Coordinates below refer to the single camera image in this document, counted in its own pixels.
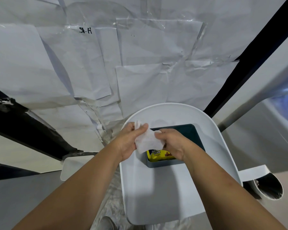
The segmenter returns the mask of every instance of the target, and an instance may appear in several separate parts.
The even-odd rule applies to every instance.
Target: yellow wipes package
[[[175,159],[168,151],[166,150],[147,150],[147,157],[150,162],[164,161]]]

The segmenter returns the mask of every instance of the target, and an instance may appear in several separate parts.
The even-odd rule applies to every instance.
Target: white wipe
[[[142,124],[140,121],[136,121],[134,123],[134,129],[136,130],[140,128],[141,125]],[[139,153],[146,152],[147,150],[150,150],[150,149],[162,150],[164,144],[165,142],[163,140],[157,139],[155,137],[155,131],[149,128],[142,135],[139,135],[137,138],[135,138],[135,145]]]

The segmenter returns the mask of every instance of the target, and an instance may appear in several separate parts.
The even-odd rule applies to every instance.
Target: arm
[[[133,130],[129,123],[119,135],[60,185],[13,230],[90,229],[112,176],[136,149],[134,140],[148,125]]]
[[[156,138],[165,140],[165,150],[185,162],[214,230],[285,229],[195,143],[174,129],[161,132]]]

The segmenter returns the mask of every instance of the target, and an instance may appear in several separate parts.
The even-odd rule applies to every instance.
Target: finger
[[[160,129],[159,131],[161,131],[162,133],[167,133],[167,132],[172,132],[176,130],[173,128],[163,128],[163,129]]]
[[[139,129],[134,130],[134,131],[132,132],[132,136],[133,136],[134,138],[136,138],[136,137],[138,137],[139,135],[142,135],[144,132],[146,132],[147,129],[148,129],[148,124],[145,123],[145,124],[143,124]]]
[[[167,137],[168,137],[168,134],[167,133],[159,133],[159,132],[155,132],[155,137],[157,139],[163,139],[163,140],[166,140]]]
[[[130,122],[123,128],[122,131],[130,132],[132,131],[133,128],[134,128],[134,122]]]

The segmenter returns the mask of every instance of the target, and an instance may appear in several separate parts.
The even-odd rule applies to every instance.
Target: forearm
[[[111,144],[59,186],[14,230],[89,229],[121,156]]]
[[[194,144],[186,148],[184,161],[214,230],[285,229],[208,154]]]

